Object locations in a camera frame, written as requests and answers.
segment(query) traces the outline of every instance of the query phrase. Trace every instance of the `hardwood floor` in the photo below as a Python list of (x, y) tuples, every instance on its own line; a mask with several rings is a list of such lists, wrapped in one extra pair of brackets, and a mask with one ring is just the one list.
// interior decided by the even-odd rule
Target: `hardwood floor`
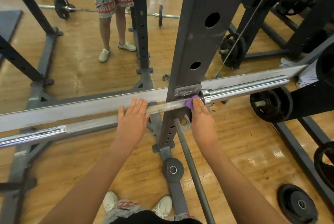
[[(53, 0), (36, 1), (44, 5), (53, 4)], [(94, 8), (93, 0), (69, 1), (76, 7)], [(163, 5), (164, 14), (180, 14), (182, 0), (147, 0), (148, 12), (158, 12), (160, 4)], [(33, 66), (37, 66), (44, 46), (44, 32), (21, 0), (0, 0), (0, 10), (5, 9), (24, 11), (12, 45)], [(243, 7), (240, 6), (233, 19), (236, 26), (243, 11)], [(138, 82), (140, 79), (136, 74), (138, 60), (135, 53), (117, 48), (118, 35), (114, 19), (110, 38), (112, 55), (102, 64), (98, 62), (102, 41), (98, 29), (98, 16), (95, 13), (76, 12), (71, 14), (69, 20), (64, 21), (58, 18), (53, 10), (44, 9), (43, 12), (53, 26), (59, 27), (64, 32), (64, 36), (58, 39), (54, 51), (50, 76), (55, 80), (55, 84), (47, 88), (48, 94), (62, 99), (130, 89)], [(127, 20), (130, 26), (130, 16), (127, 16)], [(295, 16), (293, 20), (300, 23), (302, 19)], [(274, 15), (269, 14), (266, 21), (284, 39), (288, 40), (292, 35), (292, 31)], [(151, 77), (155, 88), (166, 87), (168, 84), (161, 78), (171, 69), (178, 23), (176, 19), (163, 19), (163, 26), (159, 28), (158, 19), (148, 17), (150, 66), (154, 69)], [(126, 37), (128, 41), (134, 43), (131, 32), (127, 32)], [(273, 49), (278, 49), (278, 46), (260, 30), (249, 52)], [(280, 58), (277, 56), (247, 60), (239, 70), (223, 67), (221, 73), (223, 76), (230, 76), (278, 68)], [(213, 77), (221, 65), (220, 56), (216, 54), (206, 77)], [(7, 61), (0, 69), (0, 89), (0, 113), (24, 109), (30, 94), (29, 80)], [(293, 83), (289, 85), (289, 89), (294, 89)], [(226, 105), (217, 102), (212, 106), (211, 114), (217, 123), (219, 143), (222, 148), (279, 212), (276, 200), (277, 188), (281, 184), (292, 183), (305, 190), (315, 201), (319, 212), (318, 223), (333, 222), (332, 214), (286, 149), (275, 129), (255, 115), (249, 105), (248, 96), (229, 100)], [(333, 139), (334, 112), (313, 117)], [(298, 122), (290, 121), (287, 125), (312, 157), (317, 146), (311, 137)], [(38, 185), (26, 194), (20, 223), (38, 223), (103, 155), (112, 142), (114, 133), (115, 129), (111, 129), (53, 143), (34, 163), (30, 175), (38, 178)], [(200, 154), (191, 132), (187, 131), (185, 135), (216, 223), (235, 223), (219, 184)], [(168, 194), (168, 186), (161, 173), (161, 158), (152, 152), (155, 141), (152, 132), (147, 130), (143, 140), (124, 164), (110, 188), (120, 199), (131, 199), (148, 209), (153, 208), (161, 197)], [(173, 155), (180, 159), (185, 167), (181, 184), (189, 211), (205, 223), (177, 137), (175, 144)], [(13, 153), (14, 148), (0, 150), (1, 181), (7, 180)], [(94, 223), (101, 223), (104, 215), (104, 209), (101, 207)]]

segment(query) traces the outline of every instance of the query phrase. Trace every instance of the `person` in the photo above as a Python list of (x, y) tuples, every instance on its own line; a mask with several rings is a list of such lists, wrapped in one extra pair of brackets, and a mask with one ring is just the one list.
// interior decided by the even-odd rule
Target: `person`
[[(151, 211), (107, 192), (120, 168), (144, 135), (149, 114), (147, 101), (133, 99), (124, 114), (118, 111), (115, 139), (97, 164), (44, 217), (40, 224), (91, 224), (103, 202), (103, 224), (164, 224), (172, 209), (165, 196)], [(193, 99), (191, 130), (199, 150), (218, 179), (238, 224), (287, 224), (264, 196), (244, 177), (218, 143), (216, 125), (203, 102)], [(200, 224), (189, 213), (173, 216), (175, 224)]]
[(133, 6), (133, 0), (94, 0), (99, 15), (100, 34), (104, 48), (98, 57), (100, 62), (106, 62), (111, 53), (109, 46), (110, 23), (112, 15), (116, 15), (116, 26), (119, 36), (118, 47), (129, 51), (136, 51), (136, 46), (125, 40), (126, 19), (125, 8)]

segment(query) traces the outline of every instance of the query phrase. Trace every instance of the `white sneaker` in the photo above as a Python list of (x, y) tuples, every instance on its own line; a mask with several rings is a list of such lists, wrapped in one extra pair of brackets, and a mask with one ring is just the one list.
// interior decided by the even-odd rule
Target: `white sneaker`
[(155, 208), (153, 208), (152, 211), (160, 218), (164, 219), (170, 213), (172, 206), (172, 198), (169, 196), (165, 196), (158, 202), (158, 204), (155, 206)]
[(108, 59), (108, 56), (110, 55), (110, 51), (103, 49), (100, 56), (98, 57), (98, 60), (100, 62), (106, 62), (106, 60)]
[(103, 206), (106, 212), (109, 212), (111, 209), (113, 209), (117, 201), (118, 201), (118, 198), (115, 193), (107, 192), (103, 200)]
[(132, 45), (129, 42), (125, 42), (125, 45), (120, 45), (120, 43), (118, 42), (118, 48), (120, 48), (120, 49), (126, 49), (128, 51), (136, 51), (137, 50), (137, 47), (134, 46), (134, 45)]

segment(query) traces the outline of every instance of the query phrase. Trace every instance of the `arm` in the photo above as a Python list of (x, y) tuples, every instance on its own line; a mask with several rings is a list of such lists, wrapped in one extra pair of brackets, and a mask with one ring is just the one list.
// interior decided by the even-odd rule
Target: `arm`
[(107, 152), (40, 224), (93, 223), (112, 181), (144, 135), (149, 119), (147, 101), (136, 102), (137, 98), (132, 100), (125, 115), (124, 107), (120, 107), (115, 139)]
[(203, 102), (193, 100), (191, 130), (203, 157), (214, 172), (238, 224), (286, 224), (285, 219), (244, 177), (219, 146), (214, 119)]

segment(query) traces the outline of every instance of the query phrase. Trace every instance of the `purple cloth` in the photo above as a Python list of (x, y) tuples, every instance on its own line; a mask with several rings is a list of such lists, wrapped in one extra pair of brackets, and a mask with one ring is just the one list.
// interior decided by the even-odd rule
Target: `purple cloth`
[(198, 97), (198, 95), (194, 95), (192, 98), (190, 98), (187, 102), (186, 102), (186, 106), (191, 109), (191, 110), (194, 110), (194, 106), (192, 105), (192, 100), (194, 98)]

